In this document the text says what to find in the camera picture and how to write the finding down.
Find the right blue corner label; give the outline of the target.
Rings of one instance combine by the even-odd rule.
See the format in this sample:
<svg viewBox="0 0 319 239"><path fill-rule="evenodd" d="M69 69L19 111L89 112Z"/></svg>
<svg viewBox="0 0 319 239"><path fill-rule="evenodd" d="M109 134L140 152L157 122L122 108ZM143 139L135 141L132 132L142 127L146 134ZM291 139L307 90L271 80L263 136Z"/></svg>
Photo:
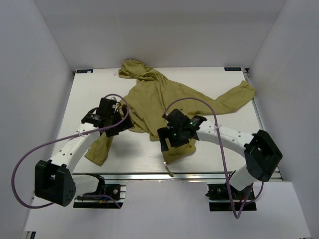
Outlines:
<svg viewBox="0 0 319 239"><path fill-rule="evenodd" d="M233 72L233 71L242 71L240 67L224 67L225 71Z"/></svg>

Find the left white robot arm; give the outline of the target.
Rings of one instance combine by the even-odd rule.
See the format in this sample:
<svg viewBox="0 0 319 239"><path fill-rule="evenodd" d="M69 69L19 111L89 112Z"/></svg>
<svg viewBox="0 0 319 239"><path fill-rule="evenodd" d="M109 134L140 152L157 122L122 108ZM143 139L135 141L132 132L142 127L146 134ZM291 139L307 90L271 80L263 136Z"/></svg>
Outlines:
<svg viewBox="0 0 319 239"><path fill-rule="evenodd" d="M74 198L108 198L105 179L98 174L73 175L79 160L102 135L116 136L133 127L129 109L115 98L102 98L88 111L67 143L47 161L35 166L35 195L52 203L68 206Z"/></svg>

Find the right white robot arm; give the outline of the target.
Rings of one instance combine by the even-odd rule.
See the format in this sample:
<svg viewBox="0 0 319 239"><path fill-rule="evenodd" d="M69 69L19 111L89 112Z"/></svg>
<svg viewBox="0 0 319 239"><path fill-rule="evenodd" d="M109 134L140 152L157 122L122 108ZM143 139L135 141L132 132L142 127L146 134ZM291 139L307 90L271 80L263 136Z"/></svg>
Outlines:
<svg viewBox="0 0 319 239"><path fill-rule="evenodd" d="M216 126L205 117L194 116L190 119L178 109L163 118L167 125L158 129L162 152L195 139L222 145L245 158L246 164L231 174L225 186L226 195L232 199L238 198L247 186L257 181L268 182L283 158L271 136L264 130L260 129L257 133L235 131Z"/></svg>

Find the blue corner label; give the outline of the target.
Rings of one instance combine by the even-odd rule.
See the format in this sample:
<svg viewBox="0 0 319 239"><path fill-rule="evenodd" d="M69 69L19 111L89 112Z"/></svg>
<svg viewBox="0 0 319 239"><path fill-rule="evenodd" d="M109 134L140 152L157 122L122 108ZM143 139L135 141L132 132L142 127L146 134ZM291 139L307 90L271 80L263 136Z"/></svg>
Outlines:
<svg viewBox="0 0 319 239"><path fill-rule="evenodd" d="M77 69L76 74L91 74L93 69Z"/></svg>
<svg viewBox="0 0 319 239"><path fill-rule="evenodd" d="M225 71L233 72L233 71L242 71L240 67L224 67Z"/></svg>

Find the olive green jacket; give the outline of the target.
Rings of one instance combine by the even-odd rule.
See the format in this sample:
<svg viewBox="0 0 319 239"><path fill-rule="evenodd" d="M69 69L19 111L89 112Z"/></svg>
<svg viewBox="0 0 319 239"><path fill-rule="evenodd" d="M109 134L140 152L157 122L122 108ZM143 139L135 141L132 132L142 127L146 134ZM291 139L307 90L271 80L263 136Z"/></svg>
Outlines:
<svg viewBox="0 0 319 239"><path fill-rule="evenodd" d="M79 170L99 173L205 173L222 170L219 147L191 140L161 152L157 129L163 113L179 109L189 117L205 116L243 132L259 129L252 99L255 90L242 72L222 68L157 68L129 61L122 69L96 69L86 78L95 104L116 93L130 104L134 128L114 137L98 162L84 159Z"/></svg>

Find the left blue corner label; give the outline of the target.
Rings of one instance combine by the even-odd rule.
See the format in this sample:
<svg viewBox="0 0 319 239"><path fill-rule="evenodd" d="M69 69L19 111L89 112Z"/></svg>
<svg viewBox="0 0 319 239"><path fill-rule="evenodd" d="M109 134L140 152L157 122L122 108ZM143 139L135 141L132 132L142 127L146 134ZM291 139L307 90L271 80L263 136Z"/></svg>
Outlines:
<svg viewBox="0 0 319 239"><path fill-rule="evenodd" d="M77 69L76 74L91 74L93 69Z"/></svg>

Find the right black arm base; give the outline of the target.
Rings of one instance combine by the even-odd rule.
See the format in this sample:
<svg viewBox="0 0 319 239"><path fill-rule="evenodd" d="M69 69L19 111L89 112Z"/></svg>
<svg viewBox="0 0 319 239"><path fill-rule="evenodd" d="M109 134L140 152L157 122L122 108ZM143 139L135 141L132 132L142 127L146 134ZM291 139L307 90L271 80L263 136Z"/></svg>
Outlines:
<svg viewBox="0 0 319 239"><path fill-rule="evenodd" d="M211 212L231 212L231 203L227 191L226 184L208 184L207 185L208 192L205 196L208 198L209 201L209 210ZM249 194L247 202L243 207L243 211L256 211L256 203L252 202L255 198L255 194L253 189L249 190L250 186L247 186L242 191L238 191L232 186L231 188L231 196L234 201L235 210L238 212L241 208L241 205L244 202L245 197Z"/></svg>

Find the aluminium front rail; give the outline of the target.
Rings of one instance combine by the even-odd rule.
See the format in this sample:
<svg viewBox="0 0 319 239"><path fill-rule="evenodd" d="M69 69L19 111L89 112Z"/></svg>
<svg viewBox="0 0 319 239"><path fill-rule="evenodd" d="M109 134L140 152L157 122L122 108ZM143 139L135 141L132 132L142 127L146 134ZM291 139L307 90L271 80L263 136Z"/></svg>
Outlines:
<svg viewBox="0 0 319 239"><path fill-rule="evenodd" d="M95 172L106 180L187 180L187 181L225 181L223 173L175 173L172 177L168 173L103 173Z"/></svg>

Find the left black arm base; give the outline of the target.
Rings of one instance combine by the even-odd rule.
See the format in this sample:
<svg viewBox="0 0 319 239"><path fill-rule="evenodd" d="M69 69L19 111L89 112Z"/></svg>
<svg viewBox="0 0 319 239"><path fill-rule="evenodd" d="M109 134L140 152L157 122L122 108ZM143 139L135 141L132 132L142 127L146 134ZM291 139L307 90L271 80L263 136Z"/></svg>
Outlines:
<svg viewBox="0 0 319 239"><path fill-rule="evenodd" d="M74 175L73 207L78 209L120 209L126 196L126 182L98 174Z"/></svg>

